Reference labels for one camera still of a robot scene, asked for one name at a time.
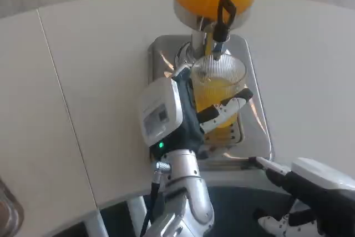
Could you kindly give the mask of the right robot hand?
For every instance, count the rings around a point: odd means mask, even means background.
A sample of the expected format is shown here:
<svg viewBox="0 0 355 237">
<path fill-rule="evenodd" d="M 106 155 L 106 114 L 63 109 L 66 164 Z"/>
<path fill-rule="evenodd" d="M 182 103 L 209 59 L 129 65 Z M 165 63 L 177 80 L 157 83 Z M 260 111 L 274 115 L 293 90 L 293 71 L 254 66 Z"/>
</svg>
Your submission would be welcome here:
<svg viewBox="0 0 355 237">
<path fill-rule="evenodd" d="M 354 236 L 353 178 L 309 158 L 297 158 L 289 168 L 263 157 L 250 157 L 248 162 L 293 200 L 283 215 L 273 216 L 260 208 L 254 211 L 254 219 L 266 233 Z"/>
</svg>

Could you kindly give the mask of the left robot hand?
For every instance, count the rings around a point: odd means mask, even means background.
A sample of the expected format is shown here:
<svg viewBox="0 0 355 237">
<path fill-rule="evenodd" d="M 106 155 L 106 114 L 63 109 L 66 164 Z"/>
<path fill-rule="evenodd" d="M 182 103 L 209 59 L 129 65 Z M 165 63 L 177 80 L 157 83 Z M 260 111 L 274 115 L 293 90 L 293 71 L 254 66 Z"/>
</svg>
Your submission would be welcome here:
<svg viewBox="0 0 355 237">
<path fill-rule="evenodd" d="M 190 67 L 183 65 L 170 77 L 150 83 L 140 96 L 140 129 L 151 159 L 159 160 L 183 149 L 197 154 L 204 145 L 205 134 L 227 122 L 253 97 L 245 88 L 198 112 L 190 73 Z"/>
</svg>

